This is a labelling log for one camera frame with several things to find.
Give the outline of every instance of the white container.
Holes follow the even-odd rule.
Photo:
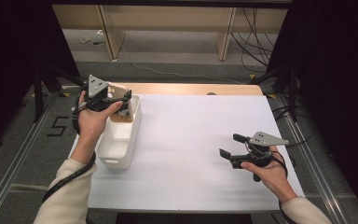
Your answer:
[[[127,169],[131,165],[133,148],[142,117],[138,95],[131,97],[131,106],[133,122],[121,123],[107,120],[105,131],[96,149],[97,157],[107,168]]]

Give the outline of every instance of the hand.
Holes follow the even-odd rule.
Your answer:
[[[84,102],[85,95],[86,92],[82,91],[79,98],[79,104]],[[98,139],[105,129],[106,120],[109,116],[118,111],[122,105],[123,102],[119,101],[111,104],[101,112],[95,112],[89,109],[80,111],[78,116],[80,135],[74,152],[71,155],[71,159],[80,161],[84,164],[89,163]]]
[[[269,149],[278,152],[278,149],[275,146],[269,147]],[[272,153],[272,156],[283,161],[283,158],[279,153]],[[263,184],[278,197],[281,203],[285,203],[297,197],[287,181],[286,172],[276,161],[272,161],[266,167],[258,167],[253,163],[245,161],[241,164],[241,167],[258,175],[261,181],[263,181]]]

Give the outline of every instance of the table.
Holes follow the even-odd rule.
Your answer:
[[[242,144],[232,140],[234,133],[253,136],[263,131],[280,137],[267,99],[259,95],[257,86],[128,86],[140,95],[142,108],[132,163],[127,170],[109,170],[97,159],[90,208],[202,214],[279,210],[275,195],[262,183],[254,182],[252,174],[233,170],[218,152],[221,147],[233,155],[247,153]],[[231,96],[200,95],[228,89]],[[278,149],[290,161],[285,148]],[[298,195],[304,196],[293,166],[286,164],[289,182]]]

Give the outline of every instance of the stand leg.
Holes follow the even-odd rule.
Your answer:
[[[292,70],[290,72],[290,87],[289,87],[289,114],[294,122],[297,122],[296,117],[296,76]]]
[[[58,68],[58,67],[56,67],[54,65],[44,63],[44,66],[46,66],[46,68],[50,69],[54,73],[59,74],[60,76],[66,78],[67,80],[75,83],[79,87],[82,87],[84,85],[84,82],[80,78],[77,78],[75,76],[71,76],[67,72],[61,70],[60,68]]]
[[[250,85],[258,85],[271,77],[278,77],[278,74],[283,72],[285,68],[286,68],[286,66],[284,66],[284,65],[278,66],[275,69],[273,69],[272,71],[268,71],[262,77],[255,78],[254,80],[252,80]]]
[[[34,122],[37,122],[43,113],[42,79],[38,66],[34,67],[34,101],[36,106]]]

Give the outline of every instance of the cabinet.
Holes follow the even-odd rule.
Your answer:
[[[103,30],[111,59],[118,57],[126,31],[215,33],[219,60],[225,60],[230,33],[250,33],[252,8],[53,5],[62,29]],[[286,9],[257,10],[257,32],[279,33]]]

